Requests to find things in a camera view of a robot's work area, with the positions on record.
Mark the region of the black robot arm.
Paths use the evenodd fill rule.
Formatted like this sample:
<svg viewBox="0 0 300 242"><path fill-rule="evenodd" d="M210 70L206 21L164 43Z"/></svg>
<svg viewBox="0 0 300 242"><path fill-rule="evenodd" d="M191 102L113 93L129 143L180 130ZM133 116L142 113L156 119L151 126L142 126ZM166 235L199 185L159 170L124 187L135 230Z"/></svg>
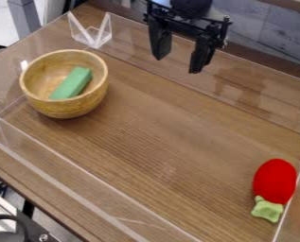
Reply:
<svg viewBox="0 0 300 242"><path fill-rule="evenodd" d="M212 0L146 0L146 5L143 16L154 58L160 61L171 53L176 32L195 39L188 73L199 73L210 64L215 50L226 46L230 17L212 10Z"/></svg>

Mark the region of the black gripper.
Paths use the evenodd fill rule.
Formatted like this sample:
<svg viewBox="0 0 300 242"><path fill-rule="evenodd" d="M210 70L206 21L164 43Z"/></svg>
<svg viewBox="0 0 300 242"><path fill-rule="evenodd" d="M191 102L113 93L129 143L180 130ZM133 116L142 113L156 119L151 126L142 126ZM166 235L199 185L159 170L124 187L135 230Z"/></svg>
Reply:
<svg viewBox="0 0 300 242"><path fill-rule="evenodd" d="M188 73L196 74L210 63L216 48L226 46L230 16L212 7L214 0L144 0L148 16L150 50L158 61L171 52L172 34L168 25L172 23L180 31L195 34L195 49L191 53Z"/></svg>

